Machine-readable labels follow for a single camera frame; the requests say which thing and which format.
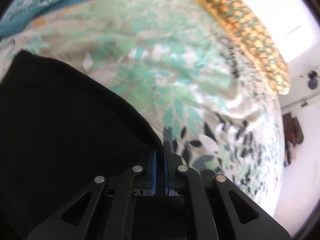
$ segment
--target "bed sheet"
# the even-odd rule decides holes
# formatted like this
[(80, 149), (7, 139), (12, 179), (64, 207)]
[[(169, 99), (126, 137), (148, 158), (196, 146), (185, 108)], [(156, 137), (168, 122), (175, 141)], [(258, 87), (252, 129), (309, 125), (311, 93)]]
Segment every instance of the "bed sheet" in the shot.
[(92, 0), (0, 42), (1, 76), (25, 49), (106, 86), (201, 174), (226, 175), (273, 215), (284, 135), (277, 99), (192, 0)]

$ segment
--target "silver screw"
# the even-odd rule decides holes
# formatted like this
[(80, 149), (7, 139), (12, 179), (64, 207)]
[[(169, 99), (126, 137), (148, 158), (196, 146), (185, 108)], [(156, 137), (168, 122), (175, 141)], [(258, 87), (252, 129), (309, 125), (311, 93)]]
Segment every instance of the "silver screw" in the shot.
[(95, 177), (94, 182), (95, 183), (102, 183), (102, 182), (104, 182), (104, 177), (103, 176), (97, 176), (97, 177)]
[(134, 166), (134, 167), (132, 168), (132, 170), (133, 170), (134, 172), (139, 172), (139, 171), (142, 171), (142, 167), (139, 166), (139, 165), (137, 165), (137, 166)]
[(217, 181), (219, 181), (219, 182), (225, 182), (225, 181), (226, 181), (226, 177), (223, 176), (223, 175), (218, 175), (218, 176), (216, 177), (216, 179), (217, 179)]
[(180, 166), (178, 167), (178, 170), (179, 170), (179, 171), (187, 171), (187, 170), (188, 170), (188, 167), (187, 167), (186, 165), (180, 165)]

